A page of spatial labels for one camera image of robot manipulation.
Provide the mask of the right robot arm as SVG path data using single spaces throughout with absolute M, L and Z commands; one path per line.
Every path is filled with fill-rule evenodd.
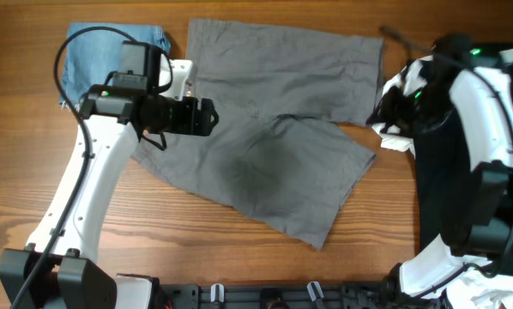
M 382 280 L 390 306 L 447 305 L 471 278 L 513 282 L 513 45 L 448 33 L 423 53 L 368 118 L 415 158 L 421 250 Z

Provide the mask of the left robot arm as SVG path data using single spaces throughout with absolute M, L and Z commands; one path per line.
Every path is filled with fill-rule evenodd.
M 155 277 L 107 275 L 98 249 L 119 174 L 138 144 L 164 150 L 168 133 L 208 136 L 218 124 L 212 100 L 190 95 L 194 71 L 190 60 L 127 40 L 118 70 L 82 96 L 75 148 L 51 206 L 26 246 L 0 257 L 14 308 L 172 306 Z

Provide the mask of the grey shorts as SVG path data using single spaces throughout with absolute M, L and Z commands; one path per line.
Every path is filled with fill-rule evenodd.
M 375 160 L 341 130 L 362 126 L 383 90 L 380 38 L 194 19 L 192 92 L 210 98 L 209 136 L 141 142 L 134 159 L 156 177 L 321 248 Z

